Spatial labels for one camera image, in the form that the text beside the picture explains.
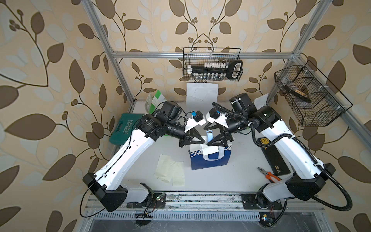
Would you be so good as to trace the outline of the green white cool tea bag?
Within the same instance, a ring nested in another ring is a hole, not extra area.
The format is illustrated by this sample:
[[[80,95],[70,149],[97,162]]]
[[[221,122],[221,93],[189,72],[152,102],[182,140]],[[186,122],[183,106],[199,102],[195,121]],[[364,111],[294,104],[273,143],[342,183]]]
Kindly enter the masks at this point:
[[[148,113],[152,114],[156,108],[162,103],[162,102],[166,102],[166,98],[164,97],[164,95],[162,94],[162,92],[160,90],[158,90],[154,96],[153,96],[153,100],[152,100],[152,105],[150,107],[150,111]]]

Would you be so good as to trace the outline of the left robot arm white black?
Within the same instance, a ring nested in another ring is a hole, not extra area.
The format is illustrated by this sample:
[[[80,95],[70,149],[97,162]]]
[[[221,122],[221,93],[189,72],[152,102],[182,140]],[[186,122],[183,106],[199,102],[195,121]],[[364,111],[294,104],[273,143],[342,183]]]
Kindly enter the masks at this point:
[[[205,140],[196,130],[206,119],[201,111],[192,112],[186,125],[177,123],[182,108],[171,101],[162,103],[162,107],[152,114],[143,115],[137,120],[130,132],[130,137],[120,150],[96,173],[87,173],[83,182],[108,212],[117,210],[130,192],[121,182],[136,160],[156,140],[164,135],[177,138],[179,146],[203,144]]]

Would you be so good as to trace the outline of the light blue stapler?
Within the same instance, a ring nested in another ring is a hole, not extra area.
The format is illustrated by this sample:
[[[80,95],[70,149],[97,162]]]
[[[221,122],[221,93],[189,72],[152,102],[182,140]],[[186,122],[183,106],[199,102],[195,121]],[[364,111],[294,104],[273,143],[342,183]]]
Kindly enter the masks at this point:
[[[209,146],[211,144],[211,141],[213,140],[213,131],[212,130],[207,130],[206,131],[206,136],[207,136],[207,145]]]

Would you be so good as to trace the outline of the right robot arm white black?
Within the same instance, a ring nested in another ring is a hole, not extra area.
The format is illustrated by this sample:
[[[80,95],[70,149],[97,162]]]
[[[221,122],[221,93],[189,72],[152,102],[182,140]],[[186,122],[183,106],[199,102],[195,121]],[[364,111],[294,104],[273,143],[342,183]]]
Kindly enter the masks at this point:
[[[253,143],[262,148],[276,147],[294,168],[294,174],[286,179],[262,186],[256,193],[255,202],[259,208],[266,209],[278,200],[313,199],[324,206],[338,211],[349,211],[353,207],[351,196],[332,176],[335,168],[316,158],[309,148],[287,127],[280,115],[270,106],[256,108],[246,93],[230,99],[233,110],[214,102],[206,118],[216,123],[220,134],[208,146],[225,146],[233,140],[232,134],[246,128],[251,129]],[[316,197],[317,193],[330,180],[344,195],[346,204],[334,206]]]

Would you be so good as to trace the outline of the blue takeaway bag white handles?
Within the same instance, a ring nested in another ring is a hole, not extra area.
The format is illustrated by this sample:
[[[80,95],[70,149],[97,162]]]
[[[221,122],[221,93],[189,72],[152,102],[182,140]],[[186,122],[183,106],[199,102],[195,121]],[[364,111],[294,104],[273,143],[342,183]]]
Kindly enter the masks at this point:
[[[218,149],[219,157],[215,160],[207,161],[203,158],[201,144],[190,145],[189,155],[191,160],[191,169],[199,170],[227,165],[231,157],[232,144],[228,143],[226,147],[218,147]],[[217,154],[215,153],[210,155],[209,157],[216,158],[216,156]]]

